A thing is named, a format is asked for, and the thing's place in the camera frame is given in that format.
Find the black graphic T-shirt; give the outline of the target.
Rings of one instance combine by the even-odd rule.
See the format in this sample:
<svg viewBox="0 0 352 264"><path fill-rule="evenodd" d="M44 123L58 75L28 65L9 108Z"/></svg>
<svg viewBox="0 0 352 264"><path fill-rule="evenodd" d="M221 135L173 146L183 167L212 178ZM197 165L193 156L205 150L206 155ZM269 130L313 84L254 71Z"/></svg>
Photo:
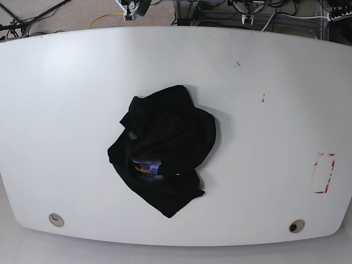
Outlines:
<svg viewBox="0 0 352 264"><path fill-rule="evenodd" d="M196 168L215 144L216 122L185 86L134 97L121 125L107 153L133 192L167 218L204 194Z"/></svg>

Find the red tape rectangle marking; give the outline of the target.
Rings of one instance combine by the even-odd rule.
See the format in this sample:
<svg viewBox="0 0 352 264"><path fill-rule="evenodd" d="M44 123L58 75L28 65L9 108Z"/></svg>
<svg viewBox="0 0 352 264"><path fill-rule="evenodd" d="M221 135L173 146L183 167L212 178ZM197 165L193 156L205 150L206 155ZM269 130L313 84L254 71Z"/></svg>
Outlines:
<svg viewBox="0 0 352 264"><path fill-rule="evenodd" d="M313 167L312 190L315 194L325 194L328 190L336 155L334 153L319 153Z"/></svg>

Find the white power strip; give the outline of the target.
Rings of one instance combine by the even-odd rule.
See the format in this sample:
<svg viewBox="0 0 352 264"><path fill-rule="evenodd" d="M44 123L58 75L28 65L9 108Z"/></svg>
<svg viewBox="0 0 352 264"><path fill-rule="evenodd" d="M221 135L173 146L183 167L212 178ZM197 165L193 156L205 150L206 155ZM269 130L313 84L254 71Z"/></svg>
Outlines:
<svg viewBox="0 0 352 264"><path fill-rule="evenodd" d="M351 9L334 9L327 14L327 20L332 22L344 20L347 18L351 18Z"/></svg>

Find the black tripod leg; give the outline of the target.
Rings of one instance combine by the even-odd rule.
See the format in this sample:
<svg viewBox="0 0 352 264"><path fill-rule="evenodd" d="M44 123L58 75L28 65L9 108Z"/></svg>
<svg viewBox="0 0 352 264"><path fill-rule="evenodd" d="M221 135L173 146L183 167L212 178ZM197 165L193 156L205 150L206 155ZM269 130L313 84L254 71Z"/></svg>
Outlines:
<svg viewBox="0 0 352 264"><path fill-rule="evenodd" d="M6 6L1 4L1 10L4 11L7 15L12 18L12 21L9 25L1 24L1 31L6 31L7 33L1 37L1 41L4 41L8 38L9 34L12 34L15 38L27 37L29 36L30 28L33 24L50 18L59 10L62 6L69 3L70 0L61 1L60 3L50 7L48 10L42 12L37 16L33 16L27 19L19 19L13 12L11 12Z"/></svg>

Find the aluminium frame stand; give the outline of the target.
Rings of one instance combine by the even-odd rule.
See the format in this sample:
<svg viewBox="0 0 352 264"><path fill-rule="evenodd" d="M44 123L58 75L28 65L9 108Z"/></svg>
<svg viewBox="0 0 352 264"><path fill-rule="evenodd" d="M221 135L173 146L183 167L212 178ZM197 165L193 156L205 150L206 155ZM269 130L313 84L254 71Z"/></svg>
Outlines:
<svg viewBox="0 0 352 264"><path fill-rule="evenodd" d="M175 19L172 25L191 26L195 21L195 10L200 1L173 1Z"/></svg>

